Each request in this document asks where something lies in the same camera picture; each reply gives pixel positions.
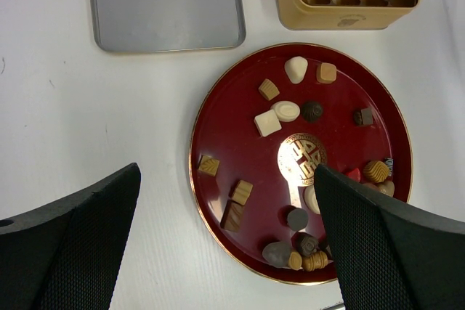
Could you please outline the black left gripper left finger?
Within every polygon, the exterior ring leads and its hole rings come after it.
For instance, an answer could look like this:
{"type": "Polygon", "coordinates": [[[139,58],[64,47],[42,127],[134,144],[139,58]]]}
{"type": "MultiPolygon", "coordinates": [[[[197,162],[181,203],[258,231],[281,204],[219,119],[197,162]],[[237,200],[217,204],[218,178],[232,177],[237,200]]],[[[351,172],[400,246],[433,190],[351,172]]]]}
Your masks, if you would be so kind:
{"type": "Polygon", "coordinates": [[[108,309],[140,193],[131,163],[1,220],[2,309],[108,309]]]}

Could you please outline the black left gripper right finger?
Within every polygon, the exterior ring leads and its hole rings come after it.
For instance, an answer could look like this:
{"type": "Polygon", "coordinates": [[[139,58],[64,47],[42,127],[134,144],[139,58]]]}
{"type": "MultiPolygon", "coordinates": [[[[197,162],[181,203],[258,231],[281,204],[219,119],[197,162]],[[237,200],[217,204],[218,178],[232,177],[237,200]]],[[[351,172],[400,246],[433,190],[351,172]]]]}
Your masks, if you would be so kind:
{"type": "Polygon", "coordinates": [[[463,309],[464,223],[325,165],[315,192],[346,309],[463,309]]]}

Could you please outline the dark round swirl chocolate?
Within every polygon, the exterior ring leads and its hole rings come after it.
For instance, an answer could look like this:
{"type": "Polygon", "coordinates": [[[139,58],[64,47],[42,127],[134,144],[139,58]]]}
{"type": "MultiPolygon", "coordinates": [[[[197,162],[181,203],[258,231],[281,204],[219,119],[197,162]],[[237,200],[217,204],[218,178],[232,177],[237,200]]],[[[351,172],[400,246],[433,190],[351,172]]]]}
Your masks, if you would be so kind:
{"type": "Polygon", "coordinates": [[[316,101],[307,101],[301,107],[301,115],[308,123],[314,123],[323,115],[323,106],[316,101]]]}

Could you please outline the white square chocolate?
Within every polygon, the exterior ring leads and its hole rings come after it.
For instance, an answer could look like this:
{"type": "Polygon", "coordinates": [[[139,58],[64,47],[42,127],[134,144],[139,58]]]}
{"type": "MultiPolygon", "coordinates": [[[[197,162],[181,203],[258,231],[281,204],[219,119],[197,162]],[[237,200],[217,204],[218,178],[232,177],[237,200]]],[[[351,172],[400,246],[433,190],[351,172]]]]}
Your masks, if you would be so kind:
{"type": "Polygon", "coordinates": [[[280,121],[274,110],[268,110],[254,118],[254,123],[260,136],[266,137],[282,129],[280,121]]]}

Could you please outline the caramel ridged chocolate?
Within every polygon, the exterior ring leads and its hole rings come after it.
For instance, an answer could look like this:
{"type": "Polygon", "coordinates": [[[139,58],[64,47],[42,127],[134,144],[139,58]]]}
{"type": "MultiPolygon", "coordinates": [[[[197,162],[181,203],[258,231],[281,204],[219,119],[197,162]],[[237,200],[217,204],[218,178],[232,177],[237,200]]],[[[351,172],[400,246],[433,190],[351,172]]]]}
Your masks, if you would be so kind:
{"type": "Polygon", "coordinates": [[[276,98],[280,91],[278,87],[270,80],[264,79],[263,82],[259,86],[259,93],[267,100],[271,101],[272,99],[276,98]]]}

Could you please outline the white cone chocolate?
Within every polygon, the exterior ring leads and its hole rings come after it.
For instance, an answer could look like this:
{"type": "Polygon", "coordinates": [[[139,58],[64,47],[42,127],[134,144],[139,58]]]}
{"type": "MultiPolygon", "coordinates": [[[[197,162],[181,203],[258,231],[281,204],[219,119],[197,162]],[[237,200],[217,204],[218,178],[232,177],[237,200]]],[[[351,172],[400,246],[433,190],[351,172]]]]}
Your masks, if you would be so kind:
{"type": "Polygon", "coordinates": [[[308,61],[301,57],[292,57],[284,65],[286,75],[292,84],[299,84],[304,80],[308,68],[308,61]]]}

